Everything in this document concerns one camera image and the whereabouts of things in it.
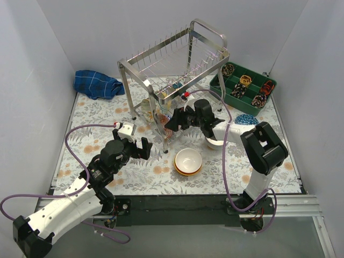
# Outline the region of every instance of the wire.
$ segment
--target wire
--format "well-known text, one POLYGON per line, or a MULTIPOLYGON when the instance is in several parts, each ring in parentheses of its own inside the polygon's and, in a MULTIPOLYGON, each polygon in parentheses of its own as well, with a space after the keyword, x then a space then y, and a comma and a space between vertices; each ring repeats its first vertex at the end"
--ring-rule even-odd
POLYGON ((275 215, 276 215, 276 211, 277 211, 277 197, 276 197, 276 194, 274 192, 274 190, 272 188, 267 188, 265 190, 262 191, 262 193, 257 197, 256 200, 254 200, 250 205, 248 205, 246 208, 244 209, 240 209, 238 208, 235 204, 234 204, 234 201, 231 197, 231 193, 230 193, 230 190, 228 188, 228 184, 227 184, 227 178, 226 178, 226 145, 227 145, 227 136, 228 136, 228 130, 230 129, 230 122, 232 121, 232 116, 231 116, 231 113, 230 113, 230 110, 228 109, 226 103, 223 101, 223 99, 214 91, 212 90, 206 90, 206 89, 203 89, 203 90, 195 90, 193 92, 191 92, 190 94, 194 94, 196 92, 199 92, 199 91, 207 91, 207 92, 210 92, 212 95, 215 95, 218 97, 218 99, 222 102, 223 106, 225 107, 229 117, 230 117, 230 120, 228 121, 228 124, 227 124, 227 127, 226 127, 226 131, 225 131, 225 137, 224 137, 224 145, 223 145, 223 148, 222 148, 222 174, 223 174, 223 178, 224 178, 224 185, 225 185, 225 189, 226 189, 226 193, 227 193, 227 197, 228 197, 228 200, 231 204, 231 207, 235 208, 237 211, 240 211, 240 212, 245 212, 245 211, 248 211, 249 209, 251 209, 263 196, 265 196, 268 191, 272 191, 273 192, 273 195, 274 195, 274 200, 275 200, 275 208, 274 208, 274 213, 273 213, 273 216, 271 217, 271 220, 270 222, 268 223, 268 225, 263 228, 262 230, 260 231, 257 231, 256 233, 261 233, 261 232, 264 232, 270 225, 271 223, 274 221, 275 219, 275 215))
POLYGON ((264 214, 264 208, 262 208, 262 214, 260 215, 260 217, 258 219, 263 218, 263 214, 264 214))
POLYGON ((117 232, 117 233, 120 233, 120 234, 122 234, 122 235, 125 235, 125 236, 128 238, 126 241, 122 241, 122 240, 119 240, 119 239, 117 239, 117 238, 114 238, 113 236, 110 236, 110 235, 108 235, 108 234, 106 234, 106 233, 103 234, 105 237, 110 238, 111 240, 113 240, 113 241, 115 241, 115 242, 117 242, 117 243, 125 244, 125 243, 129 243, 130 240, 131 240, 130 235, 129 235, 127 232, 124 232, 124 231, 122 231, 122 230, 114 230, 113 228, 104 227, 104 226, 97 225, 97 224, 92 224, 92 223, 89 223, 89 222, 87 222, 87 221, 83 221, 83 222, 81 222, 81 223, 86 224, 86 225, 89 225, 89 226, 93 226, 93 227, 99 227, 99 228, 104 229, 104 230, 110 230, 110 231, 113 231, 113 232, 117 232))
MULTIPOLYGON (((83 167, 83 169, 85 170, 86 172, 86 181, 85 181, 85 184, 77 191, 75 192, 72 192, 70 193, 68 196, 73 196, 73 195, 76 195, 78 194, 79 192, 81 192, 82 190, 84 190, 86 188, 86 186, 88 185, 89 183, 89 180, 90 180, 90 172, 89 170, 87 169, 86 165, 76 156, 76 154, 72 151, 72 149, 70 148, 69 144, 68 144, 68 138, 70 136, 71 133, 73 133, 74 131, 78 130, 78 129, 81 129, 81 128, 84 128, 84 127, 111 127, 111 128, 116 128, 116 123, 115 122, 113 125, 100 125, 100 124, 88 124, 88 125, 80 125, 80 126, 77 126, 73 129, 71 129, 65 136, 64 138, 64 143, 66 144, 66 148, 68 149, 68 151, 71 153, 71 155, 77 160, 77 162, 79 162, 79 164, 83 167)), ((33 194, 25 194, 25 193, 20 193, 20 194, 16 194, 16 195, 10 195, 10 196, 7 196, 5 197, 1 202, 0 202, 0 211, 1 213, 8 219, 10 220, 15 220, 13 217, 9 216, 3 209, 3 204, 11 199, 11 198, 16 198, 16 197, 36 197, 36 198, 51 198, 51 199, 57 199, 57 198, 65 198, 66 196, 65 195, 33 195, 33 194)), ((83 222, 84 224, 87 224, 87 225, 91 225, 91 226, 94 226, 94 227, 100 227, 102 228, 101 226, 99 225, 95 225, 95 224, 92 224, 92 223, 88 223, 88 222, 83 222)), ((118 233, 121 233, 125 236, 128 237, 128 240, 127 241, 121 241, 121 240, 118 240, 116 238, 113 238, 109 235, 106 235, 104 234, 105 237, 107 238, 110 238, 112 239, 113 241, 116 241, 118 243, 128 243, 130 241, 130 236, 128 233, 126 232, 123 232, 123 231, 120 231, 120 230, 114 230, 114 229, 111 229, 111 228, 105 228, 107 230, 111 230, 111 231, 114 231, 114 232, 118 232, 118 233)))

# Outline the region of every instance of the metal wire rack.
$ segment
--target metal wire rack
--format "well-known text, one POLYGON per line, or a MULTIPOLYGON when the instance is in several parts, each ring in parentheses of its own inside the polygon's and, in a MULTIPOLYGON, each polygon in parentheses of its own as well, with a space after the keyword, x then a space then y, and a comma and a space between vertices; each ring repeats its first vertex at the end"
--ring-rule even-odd
POLYGON ((156 102, 160 105, 172 102, 171 111, 173 112, 177 106, 175 98, 192 86, 202 89, 198 82, 215 70, 218 70, 221 97, 224 98, 226 89, 221 68, 228 62, 230 56, 226 47, 227 40, 222 33, 204 21, 195 19, 190 23, 190 27, 181 28, 175 34, 171 33, 169 37, 160 39, 147 50, 144 49, 143 52, 132 55, 129 60, 118 61, 132 118, 134 120, 137 116, 143 118, 143 115, 140 110, 141 103, 136 106, 133 104, 127 74, 148 92, 150 111, 154 121, 153 123, 146 122, 160 135, 165 153, 168 151, 171 139, 167 138, 158 118, 156 102), (219 45, 196 32, 195 23, 210 31, 211 35, 220 37, 222 44, 219 45))

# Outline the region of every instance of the floral tablecloth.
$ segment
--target floral tablecloth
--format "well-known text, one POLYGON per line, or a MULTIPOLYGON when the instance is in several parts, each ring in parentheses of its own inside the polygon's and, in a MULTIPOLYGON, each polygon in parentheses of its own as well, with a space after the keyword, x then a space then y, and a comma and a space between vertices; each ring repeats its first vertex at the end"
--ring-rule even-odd
MULTIPOLYGON (((203 79, 199 84, 209 88, 212 76, 203 79)), ((155 79, 156 84, 164 84, 161 79, 155 79)), ((136 82, 129 81, 134 105, 147 97, 146 91, 136 82)), ((233 120, 242 114, 230 107, 233 120)), ((216 116, 227 119, 223 109, 216 116)), ((256 117, 258 121, 267 121, 284 141, 284 135, 278 121, 274 105, 269 100, 264 109, 256 117)), ((71 127, 83 124, 113 124, 115 121, 133 122, 125 95, 115 96, 112 100, 98 99, 96 101, 80 94, 77 100, 71 127)), ((159 137, 143 121, 137 119, 135 137, 147 137, 153 142, 150 159, 130 159, 129 163, 114 176, 107 188, 114 195, 182 195, 182 194, 224 194, 221 150, 208 148, 204 136, 198 128, 191 128, 185 135, 179 137, 164 154, 159 137), (203 158, 200 173, 193 176, 182 176, 174 168, 173 160, 178 151, 184 148, 194 148, 203 158)), ((71 134, 69 144, 76 155, 85 163, 98 154, 106 142, 112 139, 111 128, 82 128, 71 134)), ((79 163, 64 147, 60 171, 57 177, 55 195, 64 189, 82 171, 79 163)), ((250 179, 252 167, 249 164, 243 147, 228 143, 226 150, 226 175, 232 193, 242 193, 250 179)), ((271 180, 270 187, 279 193, 298 193, 300 187, 290 157, 277 170, 271 180)))

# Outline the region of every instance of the green tray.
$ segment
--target green tray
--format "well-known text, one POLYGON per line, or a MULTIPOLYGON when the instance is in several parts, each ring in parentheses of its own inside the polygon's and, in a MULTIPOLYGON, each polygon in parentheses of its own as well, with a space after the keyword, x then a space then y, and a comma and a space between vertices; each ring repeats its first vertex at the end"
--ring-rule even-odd
MULTIPOLYGON (((238 64, 231 63, 235 68, 234 72, 230 77, 224 77, 225 86, 226 86, 226 96, 225 96, 225 103, 244 112, 247 114, 251 114, 253 116, 257 116, 259 112, 264 108, 264 106, 260 109, 254 107, 251 105, 253 98, 256 95, 260 95, 259 90, 260 88, 268 81, 272 80, 271 78, 267 78, 261 74, 258 74, 254 71, 251 71, 245 67, 242 67, 238 64), (244 96, 241 99, 234 98, 231 96, 231 92, 234 89, 234 86, 239 83, 239 79, 242 75, 248 75, 252 79, 252 83, 249 85, 248 89, 246 90, 244 96)), ((272 80, 275 84, 275 87, 273 91, 276 89, 277 82, 275 80, 272 80)), ((210 90, 215 91, 218 95, 221 96, 221 89, 220 89, 220 83, 219 78, 216 75, 210 82, 210 90)), ((273 93, 273 91, 268 96, 267 102, 273 93)))

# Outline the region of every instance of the blue plaid towel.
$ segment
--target blue plaid towel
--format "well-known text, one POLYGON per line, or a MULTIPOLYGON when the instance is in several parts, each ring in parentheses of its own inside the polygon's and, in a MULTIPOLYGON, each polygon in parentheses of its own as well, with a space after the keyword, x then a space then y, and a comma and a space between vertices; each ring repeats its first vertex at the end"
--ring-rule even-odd
POLYGON ((91 99, 112 99, 114 95, 123 95, 123 84, 115 78, 96 71, 81 70, 75 73, 73 88, 91 99))

